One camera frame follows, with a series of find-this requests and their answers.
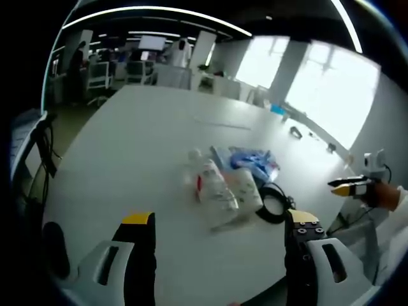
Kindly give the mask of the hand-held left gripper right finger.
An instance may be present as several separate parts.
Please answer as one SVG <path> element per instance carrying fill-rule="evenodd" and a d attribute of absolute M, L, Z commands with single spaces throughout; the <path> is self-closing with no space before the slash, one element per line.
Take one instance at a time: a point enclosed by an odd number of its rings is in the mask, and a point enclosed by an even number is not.
<path fill-rule="evenodd" d="M 285 214 L 287 305 L 367 305 L 379 286 L 340 240 L 327 238 L 314 215 Z"/>

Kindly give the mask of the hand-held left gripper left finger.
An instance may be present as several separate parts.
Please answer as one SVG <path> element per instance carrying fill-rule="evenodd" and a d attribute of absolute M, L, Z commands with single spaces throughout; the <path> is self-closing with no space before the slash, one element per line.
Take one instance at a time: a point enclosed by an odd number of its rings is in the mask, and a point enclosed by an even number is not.
<path fill-rule="evenodd" d="M 155 305 L 155 251 L 155 213 L 130 215 L 81 260 L 63 292 L 73 305 Z"/>

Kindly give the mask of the person's right hand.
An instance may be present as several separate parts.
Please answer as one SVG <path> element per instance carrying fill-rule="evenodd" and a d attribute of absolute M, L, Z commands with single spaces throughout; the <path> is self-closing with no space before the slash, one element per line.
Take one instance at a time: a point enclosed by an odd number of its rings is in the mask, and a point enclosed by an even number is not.
<path fill-rule="evenodd" d="M 383 182 L 376 182 L 370 186 L 366 203 L 370 207 L 395 211 L 400 202 L 400 190 Z"/>

